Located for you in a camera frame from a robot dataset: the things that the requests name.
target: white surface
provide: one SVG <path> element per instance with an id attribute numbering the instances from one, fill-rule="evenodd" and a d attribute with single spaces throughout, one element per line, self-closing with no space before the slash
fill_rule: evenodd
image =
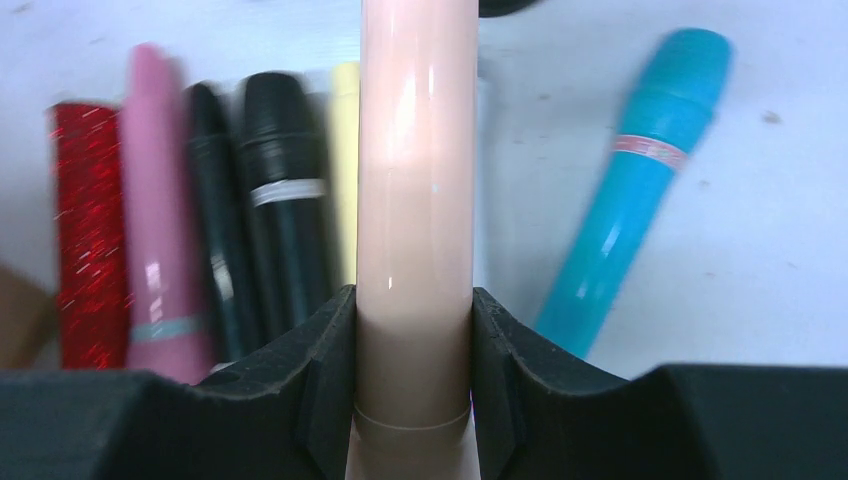
<path id="1" fill-rule="evenodd" d="M 848 365 L 848 3 L 545 0 L 481 22 L 493 98 L 489 287 L 532 320 L 603 172 L 609 126 L 661 35 L 727 35 L 718 122 L 672 186 L 590 360 L 633 376 L 671 360 Z M 0 260 L 55 287 L 44 110 L 118 101 L 126 53 L 155 41 L 188 81 L 358 57 L 357 0 L 0 0 Z M 763 121 L 775 112 L 780 123 Z"/>

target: black plastic holder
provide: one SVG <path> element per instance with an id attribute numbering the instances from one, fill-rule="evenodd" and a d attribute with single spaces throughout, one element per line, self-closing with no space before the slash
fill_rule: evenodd
<path id="1" fill-rule="evenodd" d="M 198 386 L 146 372 L 0 375 L 0 479 L 344 478 L 355 289 Z M 484 480 L 848 478 L 848 370 L 671 365 L 627 382 L 485 290 L 472 396 Z"/>

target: red glitter microphone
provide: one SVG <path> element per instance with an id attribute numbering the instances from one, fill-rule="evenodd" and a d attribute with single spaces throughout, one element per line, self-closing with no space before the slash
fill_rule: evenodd
<path id="1" fill-rule="evenodd" d="M 122 368 L 129 294 L 117 112 L 60 103 L 52 113 L 62 367 Z"/>

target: pale pink tube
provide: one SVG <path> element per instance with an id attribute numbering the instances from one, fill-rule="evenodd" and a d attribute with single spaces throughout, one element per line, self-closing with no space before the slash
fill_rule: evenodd
<path id="1" fill-rule="evenodd" d="M 154 47 L 136 47 L 119 116 L 133 297 L 127 367 L 197 383 L 215 361 L 204 329 L 202 259 L 182 153 L 181 95 L 173 73 Z"/>
<path id="2" fill-rule="evenodd" d="M 477 8 L 363 1 L 356 429 L 398 455 L 468 421 Z"/>

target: blue cylinder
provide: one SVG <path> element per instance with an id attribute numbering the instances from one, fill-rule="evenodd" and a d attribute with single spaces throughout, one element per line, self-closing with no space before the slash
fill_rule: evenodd
<path id="1" fill-rule="evenodd" d="M 639 77 L 606 175 L 536 323 L 573 355 L 589 352 L 666 189 L 712 120 L 730 58 L 721 35 L 678 30 Z"/>

